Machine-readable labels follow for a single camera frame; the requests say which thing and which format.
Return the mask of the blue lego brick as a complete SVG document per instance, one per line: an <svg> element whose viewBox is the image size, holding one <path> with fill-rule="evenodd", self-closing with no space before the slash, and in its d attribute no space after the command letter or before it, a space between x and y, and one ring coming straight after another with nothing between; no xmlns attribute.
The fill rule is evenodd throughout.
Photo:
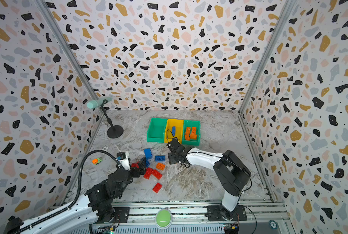
<svg viewBox="0 0 348 234"><path fill-rule="evenodd" d="M153 154L150 148L144 149L144 154L148 160L153 158Z"/></svg>
<svg viewBox="0 0 348 234"><path fill-rule="evenodd" d="M155 156L156 162L164 162L166 160L165 156Z"/></svg>

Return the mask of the orange lego brick low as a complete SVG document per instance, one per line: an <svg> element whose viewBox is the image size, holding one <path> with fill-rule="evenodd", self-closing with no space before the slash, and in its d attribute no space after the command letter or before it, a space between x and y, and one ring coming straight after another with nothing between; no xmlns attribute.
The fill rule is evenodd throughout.
<svg viewBox="0 0 348 234"><path fill-rule="evenodd" d="M157 163L157 165L156 165L156 169L161 170L161 171L164 171L165 167L166 166L163 163Z"/></svg>
<svg viewBox="0 0 348 234"><path fill-rule="evenodd" d="M189 138L190 138L190 140L197 140L198 135L197 135L197 134L192 134L192 133L190 133L190 134L189 134Z"/></svg>

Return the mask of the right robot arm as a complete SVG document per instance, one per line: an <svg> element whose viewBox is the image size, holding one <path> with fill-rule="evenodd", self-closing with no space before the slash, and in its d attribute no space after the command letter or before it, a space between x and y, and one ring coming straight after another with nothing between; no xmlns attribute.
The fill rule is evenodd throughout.
<svg viewBox="0 0 348 234"><path fill-rule="evenodd" d="M251 179L251 172L238 156L227 150L225 153L211 153L196 147L180 144L174 137L167 147L169 163L179 163L186 168L191 165L201 166L214 171L225 190L223 199L218 206L209 206L206 217L210 221L237 221L243 220L243 208L238 208L239 199L245 186Z"/></svg>

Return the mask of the red lego brick middle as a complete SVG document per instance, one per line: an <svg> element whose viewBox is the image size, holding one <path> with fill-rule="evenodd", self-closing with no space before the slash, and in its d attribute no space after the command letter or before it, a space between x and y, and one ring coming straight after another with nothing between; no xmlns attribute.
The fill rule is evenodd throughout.
<svg viewBox="0 0 348 234"><path fill-rule="evenodd" d="M144 177L145 179L149 179L150 176L151 176L151 174L152 174L152 172L153 172L153 169L152 169L152 168L150 168L150 167L146 168L146 172L145 172L145 174L144 174L143 177Z"/></svg>

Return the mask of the yellow middle bin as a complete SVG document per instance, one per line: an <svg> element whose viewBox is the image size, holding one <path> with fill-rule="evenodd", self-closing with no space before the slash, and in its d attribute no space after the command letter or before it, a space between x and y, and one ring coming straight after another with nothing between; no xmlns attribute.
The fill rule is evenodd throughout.
<svg viewBox="0 0 348 234"><path fill-rule="evenodd" d="M183 139L184 120L168 119L164 132L164 143L169 143L173 138L177 138L179 143Z"/></svg>

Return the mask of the small orange toy car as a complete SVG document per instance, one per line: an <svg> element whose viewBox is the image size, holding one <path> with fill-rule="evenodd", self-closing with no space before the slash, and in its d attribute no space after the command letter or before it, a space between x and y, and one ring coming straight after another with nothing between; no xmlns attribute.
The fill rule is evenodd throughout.
<svg viewBox="0 0 348 234"><path fill-rule="evenodd" d="M99 165L101 162L102 162L101 158L96 158L96 159L92 160L92 163L95 164L95 165Z"/></svg>

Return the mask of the left green bin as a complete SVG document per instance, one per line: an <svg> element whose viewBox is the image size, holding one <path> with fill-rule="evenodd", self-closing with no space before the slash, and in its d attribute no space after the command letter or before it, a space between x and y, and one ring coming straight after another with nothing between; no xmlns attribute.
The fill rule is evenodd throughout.
<svg viewBox="0 0 348 234"><path fill-rule="evenodd" d="M167 125L167 119L151 118L147 131L147 141L164 143L164 134Z"/></svg>

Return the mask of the green bin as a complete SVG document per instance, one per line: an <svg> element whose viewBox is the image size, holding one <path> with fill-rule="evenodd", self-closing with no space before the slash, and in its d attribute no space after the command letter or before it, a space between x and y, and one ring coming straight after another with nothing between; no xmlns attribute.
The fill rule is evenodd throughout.
<svg viewBox="0 0 348 234"><path fill-rule="evenodd" d="M164 143L164 134L167 125L167 119L151 118L147 131L147 141Z"/></svg>
<svg viewBox="0 0 348 234"><path fill-rule="evenodd" d="M199 121L184 120L182 144L199 146L201 139L200 126Z"/></svg>

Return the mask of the red lego brick right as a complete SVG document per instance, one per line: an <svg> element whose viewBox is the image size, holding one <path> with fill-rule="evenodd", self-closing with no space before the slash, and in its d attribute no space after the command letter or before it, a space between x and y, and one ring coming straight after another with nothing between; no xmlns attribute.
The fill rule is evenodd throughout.
<svg viewBox="0 0 348 234"><path fill-rule="evenodd" d="M152 175L153 175L156 179L158 179L158 180L160 180L160 179L162 178L162 174L161 174L158 170L156 170L156 169L154 169L154 170L152 171Z"/></svg>

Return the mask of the blue lego brick top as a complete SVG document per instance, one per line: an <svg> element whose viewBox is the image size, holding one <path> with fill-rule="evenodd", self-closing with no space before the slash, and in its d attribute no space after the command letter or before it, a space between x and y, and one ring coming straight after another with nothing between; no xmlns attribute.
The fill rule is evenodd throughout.
<svg viewBox="0 0 348 234"><path fill-rule="evenodd" d="M144 149L144 154L148 160L153 158L153 154L150 148Z"/></svg>

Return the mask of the right green bin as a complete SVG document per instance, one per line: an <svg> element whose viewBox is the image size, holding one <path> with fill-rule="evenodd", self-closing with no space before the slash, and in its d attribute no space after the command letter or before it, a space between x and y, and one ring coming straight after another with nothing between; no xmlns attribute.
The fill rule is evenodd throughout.
<svg viewBox="0 0 348 234"><path fill-rule="evenodd" d="M200 126L199 121L184 120L182 144L199 146L201 139Z"/></svg>

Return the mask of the lone red lego brick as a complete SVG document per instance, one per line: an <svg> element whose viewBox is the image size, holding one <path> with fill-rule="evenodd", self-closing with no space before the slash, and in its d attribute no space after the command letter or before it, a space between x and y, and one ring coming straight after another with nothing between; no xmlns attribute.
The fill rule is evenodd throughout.
<svg viewBox="0 0 348 234"><path fill-rule="evenodd" d="M160 183L157 183L154 187L153 187L153 191L157 194L162 188L162 185Z"/></svg>

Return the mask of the green microphone on stand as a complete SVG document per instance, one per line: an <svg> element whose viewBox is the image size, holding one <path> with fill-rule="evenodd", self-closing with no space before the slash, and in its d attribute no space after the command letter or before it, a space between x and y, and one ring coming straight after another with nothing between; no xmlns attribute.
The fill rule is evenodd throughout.
<svg viewBox="0 0 348 234"><path fill-rule="evenodd" d="M119 138L123 134L124 129L119 125L114 125L112 123L112 120L108 117L104 106L110 101L112 101L111 97L103 97L103 98L98 99L98 100L88 101L86 103L86 106L89 109L96 109L96 108L101 109L102 113L104 114L104 116L107 120L107 123L110 125L109 129L107 130L107 136L109 138L115 139L115 138Z"/></svg>

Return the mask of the green push button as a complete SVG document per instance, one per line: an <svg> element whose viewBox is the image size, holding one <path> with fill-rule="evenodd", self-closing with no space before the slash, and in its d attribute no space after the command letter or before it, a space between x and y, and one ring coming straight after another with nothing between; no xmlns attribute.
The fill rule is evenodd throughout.
<svg viewBox="0 0 348 234"><path fill-rule="evenodd" d="M155 224L161 229L168 229L173 221L173 215L169 209L161 209L157 212L155 216Z"/></svg>

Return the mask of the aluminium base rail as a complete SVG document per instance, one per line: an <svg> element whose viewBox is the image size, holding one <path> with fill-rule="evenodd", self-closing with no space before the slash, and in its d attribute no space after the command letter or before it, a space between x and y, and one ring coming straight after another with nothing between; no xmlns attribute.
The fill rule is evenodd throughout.
<svg viewBox="0 0 348 234"><path fill-rule="evenodd" d="M55 215L41 224L30 224L33 234L293 234L281 203L243 200L234 217L223 218L216 201L113 203L105 221L86 203Z"/></svg>

